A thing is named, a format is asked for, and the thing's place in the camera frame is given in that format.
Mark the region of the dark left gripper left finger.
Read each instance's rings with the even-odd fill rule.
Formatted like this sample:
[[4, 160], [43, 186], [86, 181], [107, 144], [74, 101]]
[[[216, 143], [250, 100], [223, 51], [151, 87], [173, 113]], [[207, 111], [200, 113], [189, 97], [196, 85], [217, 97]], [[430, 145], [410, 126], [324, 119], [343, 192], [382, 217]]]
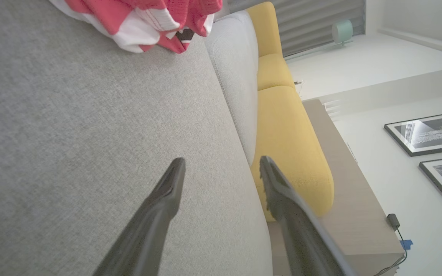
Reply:
[[167, 231], [179, 210], [185, 171], [184, 158], [170, 163], [93, 276], [158, 276]]

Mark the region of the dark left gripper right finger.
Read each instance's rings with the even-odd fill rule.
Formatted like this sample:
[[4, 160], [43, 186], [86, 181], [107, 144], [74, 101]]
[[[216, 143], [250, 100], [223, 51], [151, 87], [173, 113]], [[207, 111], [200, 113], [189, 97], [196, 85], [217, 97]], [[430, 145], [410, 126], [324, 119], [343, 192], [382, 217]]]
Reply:
[[292, 276], [356, 276], [345, 255], [275, 161], [260, 158], [267, 209], [281, 227]]

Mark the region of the red basketball jersey black numbers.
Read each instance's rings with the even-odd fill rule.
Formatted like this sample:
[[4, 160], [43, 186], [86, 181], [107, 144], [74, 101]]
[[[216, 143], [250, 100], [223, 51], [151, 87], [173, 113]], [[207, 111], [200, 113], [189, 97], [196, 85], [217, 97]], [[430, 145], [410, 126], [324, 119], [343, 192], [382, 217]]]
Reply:
[[186, 52], [195, 35], [207, 37], [223, 0], [50, 0], [61, 12], [87, 22], [125, 51], [158, 45]]

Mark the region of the light wooden cabinet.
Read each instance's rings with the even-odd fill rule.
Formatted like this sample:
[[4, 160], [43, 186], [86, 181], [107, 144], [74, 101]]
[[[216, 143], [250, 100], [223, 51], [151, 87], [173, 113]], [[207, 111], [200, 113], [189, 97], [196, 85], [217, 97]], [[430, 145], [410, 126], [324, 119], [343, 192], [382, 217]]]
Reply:
[[302, 102], [334, 181], [334, 202], [319, 222], [358, 276], [395, 276], [405, 256], [382, 206], [335, 124], [318, 100]]

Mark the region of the large yellow sofa cushion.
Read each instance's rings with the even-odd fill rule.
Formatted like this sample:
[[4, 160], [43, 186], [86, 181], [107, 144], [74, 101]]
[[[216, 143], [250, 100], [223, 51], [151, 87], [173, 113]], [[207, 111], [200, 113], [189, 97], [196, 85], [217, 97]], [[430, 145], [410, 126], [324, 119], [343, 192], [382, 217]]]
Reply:
[[302, 101], [290, 86], [258, 91], [256, 153], [251, 173], [265, 219], [273, 222], [260, 178], [262, 156], [272, 158], [315, 215], [321, 217], [331, 210], [333, 175]]

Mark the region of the grey fabric sofa seat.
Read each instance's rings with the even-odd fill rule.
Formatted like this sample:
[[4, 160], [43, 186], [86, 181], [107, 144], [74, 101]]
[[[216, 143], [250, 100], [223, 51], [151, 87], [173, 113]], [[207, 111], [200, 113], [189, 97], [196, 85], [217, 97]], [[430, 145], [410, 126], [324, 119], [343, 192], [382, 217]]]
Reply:
[[158, 276], [272, 276], [205, 38], [131, 53], [49, 0], [0, 0], [0, 276], [92, 276], [178, 157]]

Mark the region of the large black framed picture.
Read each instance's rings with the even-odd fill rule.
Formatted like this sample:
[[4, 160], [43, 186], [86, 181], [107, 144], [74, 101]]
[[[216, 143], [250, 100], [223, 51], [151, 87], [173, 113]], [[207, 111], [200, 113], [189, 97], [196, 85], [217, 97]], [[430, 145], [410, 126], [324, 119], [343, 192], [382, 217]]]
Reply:
[[442, 115], [385, 124], [384, 130], [410, 157], [442, 153]]

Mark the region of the small yellow sofa cushion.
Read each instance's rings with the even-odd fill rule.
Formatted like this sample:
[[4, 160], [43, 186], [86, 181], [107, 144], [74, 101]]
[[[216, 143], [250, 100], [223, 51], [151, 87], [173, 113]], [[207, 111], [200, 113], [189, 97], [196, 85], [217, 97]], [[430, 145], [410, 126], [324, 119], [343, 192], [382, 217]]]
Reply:
[[295, 88], [289, 67], [281, 54], [267, 54], [258, 60], [257, 87], [258, 90], [274, 86], [289, 86]]

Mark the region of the grey sofa backrest cushion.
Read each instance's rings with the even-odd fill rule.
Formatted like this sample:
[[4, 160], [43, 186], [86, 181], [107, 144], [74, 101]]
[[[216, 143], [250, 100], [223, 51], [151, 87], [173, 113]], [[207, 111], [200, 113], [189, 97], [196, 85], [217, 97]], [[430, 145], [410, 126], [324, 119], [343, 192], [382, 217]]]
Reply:
[[256, 154], [259, 52], [246, 10], [213, 23], [204, 41], [249, 165]]

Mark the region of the tall yellow sofa cushion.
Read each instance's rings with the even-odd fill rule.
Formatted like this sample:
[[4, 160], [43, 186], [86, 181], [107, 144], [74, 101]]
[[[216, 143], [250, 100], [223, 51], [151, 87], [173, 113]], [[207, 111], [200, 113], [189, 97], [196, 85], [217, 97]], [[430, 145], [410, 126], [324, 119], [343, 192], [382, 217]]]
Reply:
[[272, 2], [262, 2], [246, 9], [256, 32], [259, 57], [277, 54], [282, 57], [277, 14]]

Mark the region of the grey window blinds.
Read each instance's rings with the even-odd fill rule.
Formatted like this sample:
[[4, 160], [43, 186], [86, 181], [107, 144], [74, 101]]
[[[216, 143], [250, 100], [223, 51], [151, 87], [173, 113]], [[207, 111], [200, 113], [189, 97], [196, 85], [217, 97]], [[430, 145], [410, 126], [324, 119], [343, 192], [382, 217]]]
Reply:
[[333, 42], [334, 23], [349, 20], [353, 35], [365, 32], [365, 0], [227, 0], [230, 12], [272, 2], [284, 57]]

